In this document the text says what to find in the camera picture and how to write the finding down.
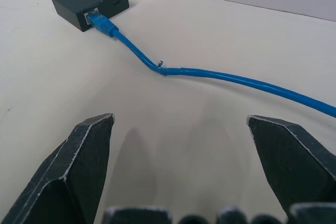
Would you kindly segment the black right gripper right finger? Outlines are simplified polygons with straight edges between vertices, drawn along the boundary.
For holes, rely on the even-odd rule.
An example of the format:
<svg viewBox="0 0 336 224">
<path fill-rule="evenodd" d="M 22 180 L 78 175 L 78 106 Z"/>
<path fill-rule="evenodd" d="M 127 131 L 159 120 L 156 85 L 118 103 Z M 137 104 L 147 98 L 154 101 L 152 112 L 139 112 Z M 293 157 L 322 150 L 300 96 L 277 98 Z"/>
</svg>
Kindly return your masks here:
<svg viewBox="0 0 336 224">
<path fill-rule="evenodd" d="M 288 223 L 335 223 L 335 155 L 298 124 L 250 115 L 247 125 Z"/>
</svg>

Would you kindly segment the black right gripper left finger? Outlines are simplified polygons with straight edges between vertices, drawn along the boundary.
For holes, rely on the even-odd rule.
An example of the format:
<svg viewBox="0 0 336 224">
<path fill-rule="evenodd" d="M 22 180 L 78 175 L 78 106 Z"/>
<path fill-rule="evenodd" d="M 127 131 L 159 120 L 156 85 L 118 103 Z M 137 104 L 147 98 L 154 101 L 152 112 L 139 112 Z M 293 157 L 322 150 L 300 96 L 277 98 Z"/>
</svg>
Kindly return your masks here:
<svg viewBox="0 0 336 224">
<path fill-rule="evenodd" d="M 77 124 L 39 166 L 3 223 L 94 223 L 104 188 L 114 115 Z"/>
</svg>

